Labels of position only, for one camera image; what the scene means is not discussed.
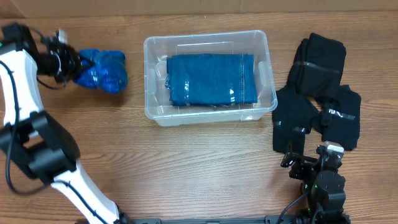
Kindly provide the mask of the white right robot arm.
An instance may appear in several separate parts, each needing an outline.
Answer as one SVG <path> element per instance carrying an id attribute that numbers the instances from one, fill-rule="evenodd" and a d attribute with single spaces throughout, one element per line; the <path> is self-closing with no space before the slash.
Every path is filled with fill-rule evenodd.
<path id="1" fill-rule="evenodd" d="M 350 224 L 344 213 L 346 179 L 339 175 L 344 149 L 338 143 L 326 141 L 319 145 L 319 157 L 304 156 L 289 149 L 280 164 L 290 167 L 289 177 L 301 180 L 300 197 L 287 205 L 270 223 Z"/>

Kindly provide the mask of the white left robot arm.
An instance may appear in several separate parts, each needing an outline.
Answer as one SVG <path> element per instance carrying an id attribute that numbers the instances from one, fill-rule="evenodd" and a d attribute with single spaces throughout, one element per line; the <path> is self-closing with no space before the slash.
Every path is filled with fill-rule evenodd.
<path id="1" fill-rule="evenodd" d="M 38 85 L 39 75 L 54 77 L 66 85 L 82 71 L 94 65 L 68 44 L 59 29 L 40 36 L 46 47 L 39 52 L 33 28 L 12 23 L 1 28 L 1 85 L 4 95 L 4 126 L 1 149 L 6 154 L 5 176 L 9 189 L 18 195 L 32 195 L 17 190 L 11 180 L 10 165 L 30 179 L 39 179 L 44 187 L 64 194 L 85 216 L 88 223 L 132 223 L 120 207 L 107 198 L 91 180 L 80 160 L 80 149 L 73 136 L 44 109 Z"/>

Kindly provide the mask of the blue sequined fabric bundle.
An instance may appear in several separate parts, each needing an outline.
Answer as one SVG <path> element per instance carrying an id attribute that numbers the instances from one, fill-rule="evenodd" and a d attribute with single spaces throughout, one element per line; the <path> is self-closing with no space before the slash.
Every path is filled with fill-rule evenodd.
<path id="1" fill-rule="evenodd" d="M 118 94 L 127 87 L 126 56 L 120 50 L 79 51 L 83 70 L 73 81 L 82 87 Z"/>

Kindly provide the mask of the blue denim jeans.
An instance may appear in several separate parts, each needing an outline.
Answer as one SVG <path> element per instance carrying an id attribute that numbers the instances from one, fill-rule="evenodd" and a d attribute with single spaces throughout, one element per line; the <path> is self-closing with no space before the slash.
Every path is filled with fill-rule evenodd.
<path id="1" fill-rule="evenodd" d="M 165 87 L 173 106 L 257 103 L 253 55 L 173 55 L 166 68 Z"/>

